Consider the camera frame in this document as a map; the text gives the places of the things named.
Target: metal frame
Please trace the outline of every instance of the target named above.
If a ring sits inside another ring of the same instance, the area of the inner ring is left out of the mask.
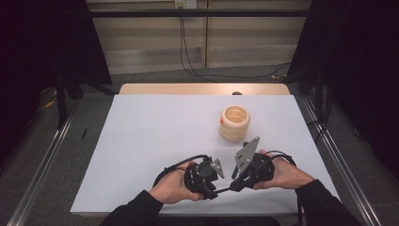
[[[307,17],[307,9],[92,9],[93,18],[130,17]]]
[[[24,225],[27,216],[32,209],[32,206],[39,195],[41,186],[44,183],[46,175],[50,170],[54,159],[56,158],[56,153],[58,152],[59,148],[61,147],[62,141],[68,133],[72,122],[72,117],[76,112],[79,103],[80,101],[76,101],[76,103],[74,103],[70,116],[67,118],[63,126],[60,129],[56,130],[56,134],[50,144],[50,147],[48,148],[43,160],[41,161],[35,176],[29,184],[29,187],[27,188],[26,192],[18,203],[16,209],[12,213],[12,216],[8,221],[7,226]]]
[[[303,102],[313,121],[318,122],[318,118],[315,113],[315,106],[313,105],[311,99],[304,98]],[[319,133],[323,130],[323,126],[320,123],[316,124],[316,128]],[[331,155],[332,160],[334,161],[334,164],[337,166],[338,171],[343,177],[343,181],[345,182],[349,192],[351,193],[352,198],[355,200],[358,209],[363,215],[363,218],[366,221],[367,225],[381,225],[381,222],[375,214],[373,206],[370,204],[368,198],[364,194],[363,190],[360,188],[358,181],[355,179],[355,176],[352,174],[352,171],[343,159],[340,150],[335,144],[335,141],[327,128],[324,129],[321,137],[327,147],[329,154]]]

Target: white table surface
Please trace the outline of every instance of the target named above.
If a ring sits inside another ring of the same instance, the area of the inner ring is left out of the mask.
[[[188,157],[219,158],[226,174],[214,184],[228,187],[233,155],[242,142],[231,143],[219,132],[220,113],[229,105],[243,106],[251,122],[244,141],[260,137],[258,149],[279,150],[319,179],[338,197],[308,127],[291,95],[117,95],[108,113],[86,176],[71,212],[106,215],[132,200],[165,167]],[[167,216],[260,216],[296,213],[293,190],[271,188],[228,191],[214,200],[164,205]]]

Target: person's right hand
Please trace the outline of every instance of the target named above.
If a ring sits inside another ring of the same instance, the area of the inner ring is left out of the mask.
[[[260,150],[258,153],[266,154],[266,151]],[[253,186],[253,189],[268,189],[270,187],[297,189],[314,180],[308,173],[281,157],[273,159],[273,165],[275,167],[273,180],[258,182]]]

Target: tape roll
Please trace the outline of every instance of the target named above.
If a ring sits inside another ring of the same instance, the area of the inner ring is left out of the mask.
[[[246,136],[249,122],[249,113],[242,106],[229,106],[220,115],[220,135],[228,141],[238,142]]]

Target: black curtain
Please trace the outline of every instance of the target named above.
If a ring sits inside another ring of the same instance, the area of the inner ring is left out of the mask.
[[[399,179],[399,2],[313,0],[311,10],[289,76],[321,69],[375,156]],[[299,90],[309,91],[316,76],[301,74]]]
[[[0,1],[0,45],[1,165],[60,71],[111,79],[85,0]]]

